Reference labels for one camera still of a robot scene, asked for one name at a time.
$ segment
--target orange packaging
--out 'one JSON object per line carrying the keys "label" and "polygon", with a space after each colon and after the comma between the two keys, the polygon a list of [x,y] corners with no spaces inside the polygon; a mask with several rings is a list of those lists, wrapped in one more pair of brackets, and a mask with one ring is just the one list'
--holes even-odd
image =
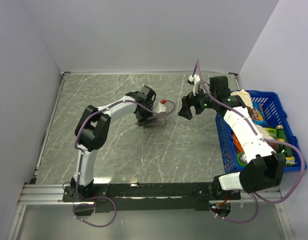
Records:
{"label": "orange packaging", "polygon": [[232,133],[232,137],[233,137],[233,143],[234,143],[234,145],[238,148],[238,150],[239,150],[240,152],[243,153],[244,150],[243,150],[242,146],[240,145],[240,143],[239,143],[239,141],[238,141],[238,139],[237,139],[235,133]]}

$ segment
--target green bottle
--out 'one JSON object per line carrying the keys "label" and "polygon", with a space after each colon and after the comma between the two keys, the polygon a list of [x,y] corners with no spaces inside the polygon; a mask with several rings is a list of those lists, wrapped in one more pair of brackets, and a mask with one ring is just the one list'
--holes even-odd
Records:
{"label": "green bottle", "polygon": [[239,152],[237,155],[237,161],[238,161],[238,165],[240,165],[241,167],[244,167],[247,165],[247,159],[246,159],[246,155],[243,152]]}
{"label": "green bottle", "polygon": [[[284,128],[283,125],[277,125],[276,126],[276,136],[277,140],[280,142],[285,142],[287,143],[287,138],[284,133]],[[286,157],[286,166],[294,166],[295,165],[295,158],[293,156],[293,150],[285,145],[280,144],[279,145],[279,153],[283,153]]]}

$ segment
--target bottle cap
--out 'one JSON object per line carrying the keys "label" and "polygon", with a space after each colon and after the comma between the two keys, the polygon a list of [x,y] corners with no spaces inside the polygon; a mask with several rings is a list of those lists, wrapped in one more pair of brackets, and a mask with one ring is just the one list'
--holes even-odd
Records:
{"label": "bottle cap", "polygon": [[247,164],[246,154],[243,154],[243,155],[241,156],[240,161],[241,161],[243,164]]}

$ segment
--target yellow label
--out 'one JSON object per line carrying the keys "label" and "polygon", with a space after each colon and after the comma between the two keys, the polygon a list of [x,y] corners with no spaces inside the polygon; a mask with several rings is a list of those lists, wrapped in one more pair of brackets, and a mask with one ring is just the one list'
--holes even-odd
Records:
{"label": "yellow label", "polygon": [[295,165],[295,158],[293,156],[286,158],[286,164]]}

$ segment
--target floor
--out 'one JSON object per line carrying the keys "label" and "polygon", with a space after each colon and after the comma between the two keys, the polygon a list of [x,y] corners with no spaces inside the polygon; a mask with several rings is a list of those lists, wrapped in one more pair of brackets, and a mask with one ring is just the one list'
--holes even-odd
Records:
{"label": "floor", "polygon": [[[133,114],[111,123],[107,142],[97,155],[94,182],[209,182],[223,174],[215,111],[206,109],[192,120],[177,115],[181,98],[192,91],[189,74],[66,74],[37,184],[70,181],[78,156],[74,130],[86,106],[109,104],[143,85],[155,90],[158,100],[173,100],[176,112],[166,118],[164,127],[138,127]],[[232,74],[204,73],[203,78],[208,82],[219,75],[226,75],[231,90],[237,90]]]}

